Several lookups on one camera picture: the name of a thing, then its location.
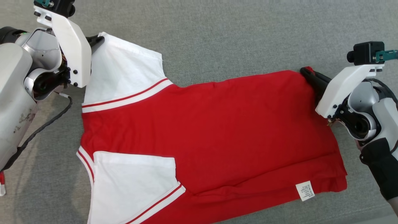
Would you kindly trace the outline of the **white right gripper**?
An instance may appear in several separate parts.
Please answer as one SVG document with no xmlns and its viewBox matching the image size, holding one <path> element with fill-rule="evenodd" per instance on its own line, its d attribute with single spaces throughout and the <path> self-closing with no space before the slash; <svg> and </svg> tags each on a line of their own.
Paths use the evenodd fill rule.
<svg viewBox="0 0 398 224">
<path fill-rule="evenodd" d="M 381 65 L 357 65 L 344 68 L 333 79 L 314 71 L 312 68 L 301 68 L 300 74 L 306 79 L 315 93 L 315 111 L 323 118 L 335 115 L 337 108 L 344 99 L 367 77 L 374 77 L 377 72 L 370 70 L 382 69 Z"/>
</svg>

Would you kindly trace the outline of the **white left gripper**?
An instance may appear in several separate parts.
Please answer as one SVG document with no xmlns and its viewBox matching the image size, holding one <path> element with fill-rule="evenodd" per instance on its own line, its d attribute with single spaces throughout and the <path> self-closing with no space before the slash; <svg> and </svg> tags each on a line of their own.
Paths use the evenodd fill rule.
<svg viewBox="0 0 398 224">
<path fill-rule="evenodd" d="M 91 76 L 91 53 L 95 53 L 104 43 L 105 37 L 85 37 L 81 28 L 68 18 L 39 6 L 34 6 L 34 9 L 41 14 L 37 22 L 50 27 L 54 32 L 71 69 L 71 83 L 76 83 L 80 88 L 85 87 Z"/>
</svg>

